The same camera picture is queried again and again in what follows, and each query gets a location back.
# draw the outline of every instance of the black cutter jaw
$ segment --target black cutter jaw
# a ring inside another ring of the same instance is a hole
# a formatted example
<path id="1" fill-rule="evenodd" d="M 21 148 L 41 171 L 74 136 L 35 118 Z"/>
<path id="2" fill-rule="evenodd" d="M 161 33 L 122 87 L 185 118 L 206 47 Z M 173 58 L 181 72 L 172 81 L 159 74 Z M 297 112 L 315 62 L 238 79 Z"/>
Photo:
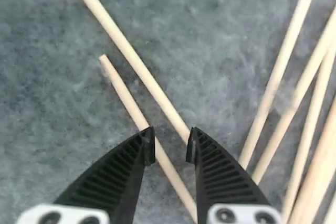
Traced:
<path id="1" fill-rule="evenodd" d="M 154 129 L 149 127 L 96 161 L 54 203 L 101 209 L 111 223 L 131 224 L 144 168 L 154 162 Z"/>
<path id="2" fill-rule="evenodd" d="M 186 161 L 195 165 L 199 224 L 216 203 L 268 205 L 266 197 L 238 162 L 198 128 L 189 136 Z"/>

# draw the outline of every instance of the wooden stick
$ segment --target wooden stick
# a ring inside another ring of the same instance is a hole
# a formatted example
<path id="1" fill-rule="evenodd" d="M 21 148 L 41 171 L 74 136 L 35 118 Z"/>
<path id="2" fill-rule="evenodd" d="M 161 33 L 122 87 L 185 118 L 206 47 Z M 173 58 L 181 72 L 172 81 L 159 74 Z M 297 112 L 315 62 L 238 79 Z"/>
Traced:
<path id="1" fill-rule="evenodd" d="M 264 175 L 271 159 L 274 156 L 275 151 L 277 150 L 282 138 L 284 137 L 290 122 L 292 121 L 298 107 L 305 96 L 309 85 L 311 84 L 318 68 L 321 65 L 321 61 L 323 60 L 324 55 L 326 54 L 328 47 L 330 46 L 334 32 L 336 30 L 336 6 L 328 20 L 328 23 L 317 43 L 314 52 L 312 53 L 309 62 L 304 69 L 300 80 L 296 86 L 294 91 L 291 105 L 287 109 L 287 111 L 281 116 L 281 119 L 273 132 L 273 135 L 268 142 L 258 164 L 257 167 L 252 174 L 252 179 L 255 183 L 259 183 L 261 181 L 262 176 Z"/>
<path id="2" fill-rule="evenodd" d="M 139 128 L 143 130 L 149 127 L 146 118 L 143 116 L 141 110 L 136 104 L 134 98 L 132 97 L 130 91 L 127 89 L 125 83 L 122 81 L 121 77 L 118 75 L 116 69 L 111 64 L 106 55 L 99 57 L 100 63 L 102 64 L 104 70 L 108 74 L 113 87 L 115 88 L 120 100 L 124 104 L 128 113 L 131 115 L 133 121 Z M 169 157 L 162 148 L 159 140 L 155 137 L 155 157 L 159 161 L 160 166 L 162 167 L 164 173 L 166 174 L 168 180 L 174 187 L 176 193 L 180 197 L 182 203 L 189 211 L 194 222 L 197 223 L 197 208 L 195 201 L 191 197 L 188 189 L 185 187 L 183 181 L 175 170 L 173 164 L 170 162 Z"/>
<path id="3" fill-rule="evenodd" d="M 246 169 L 252 153 L 257 145 L 261 131 L 265 125 L 266 118 L 271 108 L 276 91 L 279 88 L 284 75 L 290 55 L 299 36 L 303 21 L 306 17 L 311 0 L 298 0 L 292 20 L 289 24 L 286 36 L 283 40 L 277 61 L 273 67 L 272 74 L 267 83 L 265 94 L 258 108 L 257 115 L 253 121 L 250 132 L 246 138 L 245 145 L 239 158 L 240 165 Z"/>
<path id="4" fill-rule="evenodd" d="M 330 47 L 327 55 L 323 59 L 319 75 L 316 81 L 314 93 L 310 102 L 306 122 L 302 131 L 300 144 L 296 154 L 293 170 L 291 173 L 288 189 L 282 206 L 282 221 L 287 223 L 291 213 L 296 194 L 299 189 L 303 169 L 307 161 L 309 148 L 314 136 L 316 124 L 320 115 L 324 95 L 326 94 L 328 82 L 330 79 L 332 66 L 336 56 L 336 41 Z"/>
<path id="5" fill-rule="evenodd" d="M 306 222 L 301 222 L 301 218 L 307 218 L 310 215 L 310 211 L 314 214 L 313 211 L 316 208 L 316 204 L 319 205 L 320 200 L 318 198 L 323 197 L 336 168 L 335 135 L 336 96 L 288 224 L 306 224 Z"/>
<path id="6" fill-rule="evenodd" d="M 316 213 L 319 210 L 321 202 L 323 201 L 323 198 L 326 195 L 328 186 L 330 185 L 330 182 L 332 181 L 333 175 L 335 173 L 336 158 L 333 156 L 326 160 L 327 161 L 323 162 L 323 165 L 327 166 L 327 170 L 324 171 L 321 174 L 321 176 L 318 177 L 314 185 L 314 189 L 310 195 L 309 201 L 306 202 L 305 211 L 307 210 L 307 212 L 301 215 L 300 221 L 298 223 L 312 224 L 315 219 Z"/>
<path id="7" fill-rule="evenodd" d="M 83 0 L 159 104 L 185 144 L 189 128 L 99 0 Z"/>
<path id="8" fill-rule="evenodd" d="M 336 193 L 334 194 L 327 215 L 324 218 L 323 224 L 334 224 L 335 220 L 336 220 Z"/>

